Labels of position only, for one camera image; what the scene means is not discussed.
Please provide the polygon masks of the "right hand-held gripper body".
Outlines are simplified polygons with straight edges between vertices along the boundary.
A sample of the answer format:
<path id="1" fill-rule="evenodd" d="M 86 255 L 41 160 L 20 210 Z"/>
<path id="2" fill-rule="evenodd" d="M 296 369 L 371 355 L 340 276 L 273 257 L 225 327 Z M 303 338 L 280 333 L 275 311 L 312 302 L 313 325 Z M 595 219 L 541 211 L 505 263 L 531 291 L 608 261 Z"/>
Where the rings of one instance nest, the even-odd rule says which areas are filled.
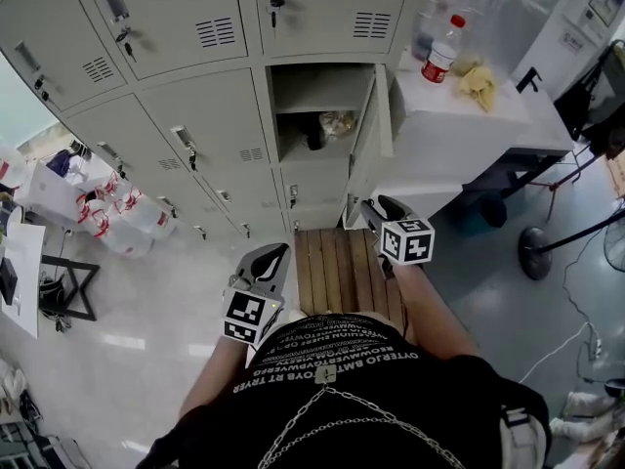
<path id="1" fill-rule="evenodd" d="M 436 237 L 431 223 L 419 217 L 404 203 L 408 216 L 400 221 L 387 221 L 378 196 L 377 200 L 363 200 L 360 203 L 360 214 L 375 237 L 374 245 L 383 263 L 409 266 L 430 262 Z"/>

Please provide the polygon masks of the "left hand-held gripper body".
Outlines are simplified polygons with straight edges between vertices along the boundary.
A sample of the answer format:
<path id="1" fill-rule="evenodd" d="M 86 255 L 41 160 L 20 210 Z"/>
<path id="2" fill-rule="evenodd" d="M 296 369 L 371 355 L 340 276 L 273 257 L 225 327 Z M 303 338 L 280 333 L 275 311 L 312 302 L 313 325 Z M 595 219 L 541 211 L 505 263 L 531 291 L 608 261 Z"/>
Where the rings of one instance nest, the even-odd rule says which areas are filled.
<path id="1" fill-rule="evenodd" d="M 241 258 L 223 294 L 223 335 L 250 346 L 259 346 L 263 342 L 285 305 L 282 290 L 288 268 L 281 277 L 269 282 L 255 281 L 251 274 L 252 262 L 265 247 L 250 251 Z"/>

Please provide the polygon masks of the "grey metal locker bank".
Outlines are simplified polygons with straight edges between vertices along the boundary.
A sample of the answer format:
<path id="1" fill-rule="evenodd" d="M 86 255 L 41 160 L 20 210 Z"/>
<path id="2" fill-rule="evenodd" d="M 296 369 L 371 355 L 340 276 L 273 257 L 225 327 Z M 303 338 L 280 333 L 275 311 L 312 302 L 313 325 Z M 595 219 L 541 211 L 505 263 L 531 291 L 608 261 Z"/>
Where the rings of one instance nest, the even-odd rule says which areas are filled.
<path id="1" fill-rule="evenodd" d="M 0 54 L 202 235 L 351 226 L 395 156 L 423 0 L 0 0 Z M 327 142 L 318 116 L 352 110 Z"/>

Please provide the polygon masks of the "person's left forearm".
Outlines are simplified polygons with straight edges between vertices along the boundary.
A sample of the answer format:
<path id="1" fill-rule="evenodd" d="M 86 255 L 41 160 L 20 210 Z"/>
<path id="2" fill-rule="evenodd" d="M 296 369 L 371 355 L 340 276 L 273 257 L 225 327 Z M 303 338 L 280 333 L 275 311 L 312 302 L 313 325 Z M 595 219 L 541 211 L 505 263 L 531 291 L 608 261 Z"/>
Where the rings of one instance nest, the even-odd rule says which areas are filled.
<path id="1" fill-rule="evenodd" d="M 212 403 L 245 368 L 248 345 L 225 336 L 217 345 L 187 393 L 180 409 L 183 418 L 193 409 Z"/>

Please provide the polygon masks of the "white shoulder bag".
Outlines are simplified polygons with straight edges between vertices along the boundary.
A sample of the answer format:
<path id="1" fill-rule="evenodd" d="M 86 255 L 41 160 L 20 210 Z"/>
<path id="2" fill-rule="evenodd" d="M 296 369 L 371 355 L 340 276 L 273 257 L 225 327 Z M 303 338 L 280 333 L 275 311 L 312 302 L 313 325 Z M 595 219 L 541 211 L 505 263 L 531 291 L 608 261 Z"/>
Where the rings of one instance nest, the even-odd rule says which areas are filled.
<path id="1" fill-rule="evenodd" d="M 504 406 L 500 418 L 501 469 L 543 469 L 547 433 L 524 407 Z"/>

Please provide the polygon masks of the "wooden slat platform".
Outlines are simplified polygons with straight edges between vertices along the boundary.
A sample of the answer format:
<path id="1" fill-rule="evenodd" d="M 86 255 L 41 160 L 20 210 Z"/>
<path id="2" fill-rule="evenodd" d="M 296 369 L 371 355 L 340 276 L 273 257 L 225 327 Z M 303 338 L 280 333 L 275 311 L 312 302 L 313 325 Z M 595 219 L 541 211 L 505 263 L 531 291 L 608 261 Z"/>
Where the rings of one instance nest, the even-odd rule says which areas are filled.
<path id="1" fill-rule="evenodd" d="M 406 328 L 395 280 L 385 278 L 369 230 L 294 234 L 299 304 L 306 315 L 373 312 Z"/>

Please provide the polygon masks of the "clear plastic bag with contents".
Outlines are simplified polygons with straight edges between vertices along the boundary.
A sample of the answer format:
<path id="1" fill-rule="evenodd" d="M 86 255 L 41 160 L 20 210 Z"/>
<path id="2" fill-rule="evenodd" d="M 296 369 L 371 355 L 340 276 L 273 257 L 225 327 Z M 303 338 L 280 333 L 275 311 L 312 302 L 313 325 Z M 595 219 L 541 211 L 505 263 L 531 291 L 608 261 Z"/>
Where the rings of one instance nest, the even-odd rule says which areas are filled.
<path id="1" fill-rule="evenodd" d="M 324 111 L 318 121 L 325 140 L 330 142 L 348 137 L 356 126 L 357 117 L 352 110 Z"/>

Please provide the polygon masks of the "black standing fan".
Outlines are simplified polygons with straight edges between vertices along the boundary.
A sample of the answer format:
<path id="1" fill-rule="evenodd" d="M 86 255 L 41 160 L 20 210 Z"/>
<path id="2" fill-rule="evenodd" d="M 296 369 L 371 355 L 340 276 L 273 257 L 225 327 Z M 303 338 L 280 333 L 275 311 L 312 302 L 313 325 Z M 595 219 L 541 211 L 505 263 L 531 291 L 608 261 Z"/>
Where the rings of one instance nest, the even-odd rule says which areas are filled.
<path id="1" fill-rule="evenodd" d="M 518 243 L 518 256 L 523 272 L 533 280 L 544 279 L 552 269 L 553 250 L 597 233 L 621 219 L 625 219 L 625 208 L 618 210 L 592 227 L 557 241 L 550 241 L 545 231 L 538 227 L 524 229 Z"/>

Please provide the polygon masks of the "yellow cloth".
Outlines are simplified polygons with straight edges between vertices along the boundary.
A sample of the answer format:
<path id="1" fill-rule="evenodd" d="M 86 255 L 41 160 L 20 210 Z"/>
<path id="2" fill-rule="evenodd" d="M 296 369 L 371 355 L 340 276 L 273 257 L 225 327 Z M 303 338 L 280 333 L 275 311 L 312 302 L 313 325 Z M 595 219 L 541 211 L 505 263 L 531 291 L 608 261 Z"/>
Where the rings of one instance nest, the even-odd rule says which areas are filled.
<path id="1" fill-rule="evenodd" d="M 493 109 L 497 86 L 491 70 L 485 66 L 476 66 L 460 80 L 460 95 L 473 99 L 484 112 Z"/>

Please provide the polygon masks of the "clear bottle with red label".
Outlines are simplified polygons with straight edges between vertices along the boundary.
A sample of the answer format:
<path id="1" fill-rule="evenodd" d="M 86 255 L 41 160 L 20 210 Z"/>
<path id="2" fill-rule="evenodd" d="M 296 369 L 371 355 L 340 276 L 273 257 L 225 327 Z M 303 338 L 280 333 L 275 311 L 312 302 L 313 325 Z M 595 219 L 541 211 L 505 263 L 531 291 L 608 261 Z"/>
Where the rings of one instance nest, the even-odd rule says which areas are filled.
<path id="1" fill-rule="evenodd" d="M 464 17 L 453 14 L 444 32 L 433 40 L 430 53 L 421 68 L 426 80 L 435 84 L 443 82 L 457 59 L 465 25 Z"/>

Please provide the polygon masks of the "white table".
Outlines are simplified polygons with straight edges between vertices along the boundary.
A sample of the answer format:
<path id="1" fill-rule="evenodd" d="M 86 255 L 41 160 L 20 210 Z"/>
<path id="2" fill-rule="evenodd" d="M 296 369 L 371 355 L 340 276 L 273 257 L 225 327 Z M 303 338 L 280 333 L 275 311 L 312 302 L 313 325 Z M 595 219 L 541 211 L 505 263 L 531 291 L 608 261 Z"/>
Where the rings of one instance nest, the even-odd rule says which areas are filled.
<path id="1" fill-rule="evenodd" d="M 39 276 L 46 228 L 23 221 L 23 210 L 17 206 L 7 220 L 7 232 L 2 236 L 0 254 L 11 262 L 17 284 L 5 302 L 0 293 L 0 311 L 26 333 L 38 338 Z"/>

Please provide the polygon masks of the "dark blue cloth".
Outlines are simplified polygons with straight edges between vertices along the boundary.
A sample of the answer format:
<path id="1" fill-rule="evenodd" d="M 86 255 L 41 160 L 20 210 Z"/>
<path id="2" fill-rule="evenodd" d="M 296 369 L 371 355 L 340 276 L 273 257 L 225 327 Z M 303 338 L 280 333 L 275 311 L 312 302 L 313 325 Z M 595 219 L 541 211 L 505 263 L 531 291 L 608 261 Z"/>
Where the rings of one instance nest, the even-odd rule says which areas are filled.
<path id="1" fill-rule="evenodd" d="M 79 153 L 76 151 L 62 149 L 46 163 L 46 167 L 61 178 L 64 178 L 69 172 L 71 159 L 78 155 Z"/>

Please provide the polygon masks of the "white cardboard box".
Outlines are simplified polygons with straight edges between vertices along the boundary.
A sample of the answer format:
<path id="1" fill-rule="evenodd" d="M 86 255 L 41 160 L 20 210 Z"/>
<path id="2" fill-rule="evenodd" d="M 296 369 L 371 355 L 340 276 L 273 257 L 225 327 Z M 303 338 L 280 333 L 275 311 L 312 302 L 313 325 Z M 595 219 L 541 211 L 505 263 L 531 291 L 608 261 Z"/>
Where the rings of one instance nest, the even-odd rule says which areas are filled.
<path id="1" fill-rule="evenodd" d="M 25 182 L 15 191 L 14 201 L 27 211 L 76 222 L 77 199 L 106 181 L 113 168 L 97 155 L 90 159 L 73 156 L 64 177 L 55 173 L 43 160 L 29 163 Z"/>

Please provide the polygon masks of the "clear plastic sheet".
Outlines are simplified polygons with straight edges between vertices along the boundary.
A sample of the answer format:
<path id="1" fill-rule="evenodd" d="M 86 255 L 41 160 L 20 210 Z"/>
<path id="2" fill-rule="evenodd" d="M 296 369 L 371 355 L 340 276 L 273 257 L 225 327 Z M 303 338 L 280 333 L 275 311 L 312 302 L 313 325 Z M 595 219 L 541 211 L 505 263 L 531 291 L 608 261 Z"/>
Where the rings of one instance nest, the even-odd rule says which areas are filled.
<path id="1" fill-rule="evenodd" d="M 486 66 L 504 81 L 529 68 L 554 83 L 574 74 L 591 54 L 570 10 L 576 0 L 424 0 L 415 16 L 410 51 L 424 60 L 442 39 L 450 19 L 466 24 L 454 71 Z"/>

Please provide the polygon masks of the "black device on table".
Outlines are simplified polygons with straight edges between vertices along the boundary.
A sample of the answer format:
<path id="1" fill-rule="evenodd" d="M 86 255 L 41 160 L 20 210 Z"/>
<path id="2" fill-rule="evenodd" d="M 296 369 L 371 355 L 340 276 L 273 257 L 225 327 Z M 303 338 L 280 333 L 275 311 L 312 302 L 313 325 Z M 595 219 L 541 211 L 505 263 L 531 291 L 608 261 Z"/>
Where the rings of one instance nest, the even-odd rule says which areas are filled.
<path id="1" fill-rule="evenodd" d="M 17 293 L 18 275 L 10 259 L 4 257 L 0 261 L 0 294 L 7 306 L 20 303 Z"/>

